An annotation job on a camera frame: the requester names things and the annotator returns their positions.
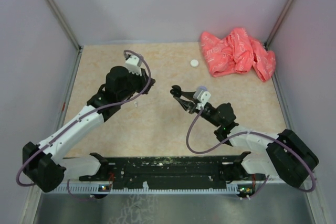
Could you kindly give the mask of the black round charging case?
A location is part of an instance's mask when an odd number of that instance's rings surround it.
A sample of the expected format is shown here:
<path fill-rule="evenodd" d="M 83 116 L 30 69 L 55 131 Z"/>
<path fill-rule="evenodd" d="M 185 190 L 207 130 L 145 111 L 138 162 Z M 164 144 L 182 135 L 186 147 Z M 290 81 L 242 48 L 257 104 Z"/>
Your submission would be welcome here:
<path fill-rule="evenodd" d="M 180 86 L 178 85 L 173 85 L 171 90 L 170 90 L 170 94 L 174 97 L 180 98 L 182 95 L 182 89 Z"/>

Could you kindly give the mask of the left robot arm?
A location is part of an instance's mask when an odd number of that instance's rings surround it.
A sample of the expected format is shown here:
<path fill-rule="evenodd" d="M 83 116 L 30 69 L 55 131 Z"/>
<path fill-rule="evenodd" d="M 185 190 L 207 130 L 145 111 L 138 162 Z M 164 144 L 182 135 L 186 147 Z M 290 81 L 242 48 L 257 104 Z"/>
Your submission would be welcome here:
<path fill-rule="evenodd" d="M 106 179 L 109 165 L 100 154 L 91 153 L 70 159 L 65 156 L 90 131 L 116 114 L 123 104 L 148 94 L 154 84 L 149 67 L 111 68 L 105 83 L 72 120 L 38 144 L 28 142 L 23 147 L 23 164 L 16 175 L 16 182 L 22 186 L 19 178 L 25 174 L 33 185 L 49 193 L 65 180 Z"/>

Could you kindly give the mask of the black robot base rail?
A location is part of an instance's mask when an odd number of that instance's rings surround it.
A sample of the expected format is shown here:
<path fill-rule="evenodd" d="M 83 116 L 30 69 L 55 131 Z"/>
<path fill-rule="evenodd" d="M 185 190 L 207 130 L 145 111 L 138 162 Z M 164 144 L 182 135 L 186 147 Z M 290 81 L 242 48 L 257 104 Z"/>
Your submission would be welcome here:
<path fill-rule="evenodd" d="M 81 182 L 107 181 L 113 189 L 225 189 L 234 181 L 262 181 L 263 174 L 248 174 L 241 166 L 247 155 L 102 157 L 96 174 L 81 176 Z"/>

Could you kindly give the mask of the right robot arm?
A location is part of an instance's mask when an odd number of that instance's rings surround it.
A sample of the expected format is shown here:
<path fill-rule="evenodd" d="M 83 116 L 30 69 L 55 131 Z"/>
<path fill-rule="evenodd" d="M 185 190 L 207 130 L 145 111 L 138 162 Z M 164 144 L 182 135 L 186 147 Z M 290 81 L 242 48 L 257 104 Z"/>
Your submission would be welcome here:
<path fill-rule="evenodd" d="M 316 179 L 313 170 L 319 160 L 312 150 L 292 130 L 281 133 L 262 133 L 236 123 L 236 115 L 230 103 L 213 107 L 211 94 L 205 87 L 196 91 L 182 91 L 174 85 L 170 90 L 173 98 L 195 119 L 203 118 L 216 127 L 214 134 L 221 145 L 246 149 L 227 171 L 227 181 L 248 179 L 251 175 L 276 176 L 287 185 L 300 188 L 307 178 L 311 179 L 313 191 Z"/>

